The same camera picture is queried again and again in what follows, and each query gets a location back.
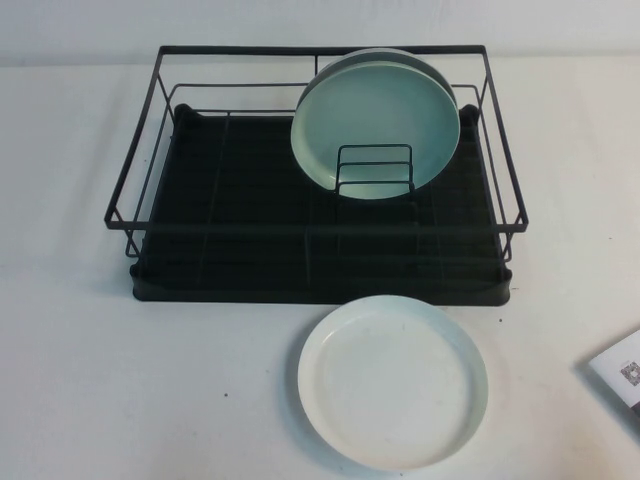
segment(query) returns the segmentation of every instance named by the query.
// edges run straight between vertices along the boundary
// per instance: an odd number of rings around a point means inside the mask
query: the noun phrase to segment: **plate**
[[[471,338],[418,300],[368,297],[325,317],[298,366],[309,421],[344,456],[406,471],[459,450],[480,425],[487,374]]]
[[[415,55],[395,48],[365,48],[344,55],[343,57],[334,60],[329,65],[320,70],[320,72],[318,72],[318,74],[309,82],[309,85],[307,85],[307,87],[304,89],[302,95],[300,95],[298,105],[300,105],[302,100],[304,100],[304,97],[306,97],[307,94],[311,90],[313,90],[318,83],[323,81],[325,78],[330,77],[334,73],[342,70],[343,68],[357,65],[359,63],[378,61],[395,62],[415,68],[416,70],[424,73],[428,77],[431,77],[436,82],[438,82],[440,86],[447,91],[452,100],[454,102],[456,101],[456,97],[453,94],[453,89],[451,88],[451,85],[449,85],[449,82],[447,82],[447,80],[444,78],[444,76],[434,67],[422,61]]]
[[[402,63],[370,61],[343,68],[307,92],[291,145],[302,170],[327,190],[337,187],[340,147],[370,145],[342,151],[342,163],[355,165],[341,168],[339,194],[372,200],[408,193],[411,178],[415,188],[427,184],[447,165],[459,136],[455,101],[436,80]],[[409,145],[411,152],[371,146],[380,144]]]

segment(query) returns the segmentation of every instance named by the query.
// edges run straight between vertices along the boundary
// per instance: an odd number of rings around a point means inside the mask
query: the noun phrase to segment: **black plastic drip tray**
[[[305,176],[291,151],[291,117],[203,116],[186,105],[177,107],[151,221],[252,224],[255,229],[148,232],[131,271],[135,296],[344,303],[397,294],[435,304],[505,303],[511,272],[498,238],[473,233],[475,226],[495,225],[478,144],[478,110],[467,106],[460,115],[458,149],[429,185],[413,195],[358,201],[338,198]],[[392,234],[398,226],[414,224],[465,229]],[[278,228],[309,225],[336,228],[306,235],[303,229]],[[385,229],[353,234],[354,225]]]

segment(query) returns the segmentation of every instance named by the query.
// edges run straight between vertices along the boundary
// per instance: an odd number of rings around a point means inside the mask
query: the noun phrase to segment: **white surface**
[[[382,470],[457,452],[487,406],[473,340],[436,307],[391,295],[355,300],[311,332],[298,367],[311,425],[346,457]]]
[[[4,0],[0,63],[152,60],[160,44],[640,49],[637,0]]]
[[[492,65],[532,223],[509,303],[446,309],[491,378],[482,425],[404,478],[635,480],[640,428],[578,366],[640,326],[640,57]],[[0,476],[398,478],[336,455],[290,388],[332,307],[132,298],[102,217],[148,78],[0,69]]]
[[[640,365],[640,330],[589,362],[589,365],[629,407],[640,403],[640,385],[634,385],[621,373],[621,370],[631,363]]]
[[[435,79],[405,64],[371,61],[334,72],[310,90],[298,105],[291,146],[304,172],[318,185],[395,181],[395,184],[342,185],[340,195],[382,199],[409,193],[410,167],[349,165],[408,162],[403,147],[348,148],[344,145],[412,146],[413,182],[426,185],[447,165],[458,146],[460,117],[455,100]]]

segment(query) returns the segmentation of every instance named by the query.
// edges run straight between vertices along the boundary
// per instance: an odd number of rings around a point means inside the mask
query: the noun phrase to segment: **dish drying rack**
[[[507,302],[512,238],[529,220],[486,49],[396,48],[473,77],[457,82],[441,69],[463,105],[456,152],[442,173],[415,188],[411,145],[345,145],[336,152],[329,191],[306,177],[291,151],[295,102],[322,64],[359,48],[161,47],[105,215],[109,229],[124,231],[125,254],[135,260],[134,296],[337,304],[396,294],[439,305]],[[278,81],[238,78],[249,73],[236,64]],[[220,78],[218,67],[231,69],[234,79],[207,81]],[[295,81],[280,81],[288,71]],[[248,97],[267,90],[278,92],[269,96],[274,105],[261,99],[254,102],[260,108],[244,108]],[[283,90],[292,93],[284,98]],[[227,105],[233,101],[242,108]],[[385,163],[407,166],[407,193],[387,200],[340,196],[348,183],[340,180],[349,165],[344,157],[354,148],[406,151],[406,160]]]

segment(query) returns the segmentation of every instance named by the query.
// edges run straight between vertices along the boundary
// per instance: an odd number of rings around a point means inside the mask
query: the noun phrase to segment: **stacked plates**
[[[353,165],[341,167],[339,193],[382,199],[406,194],[410,180],[419,188],[438,175],[459,135],[453,91],[437,70],[400,50],[367,49],[331,63],[309,83],[291,144],[304,172],[328,190],[338,187],[341,147],[360,146],[341,152],[341,163]],[[381,146],[390,144],[403,146]]]

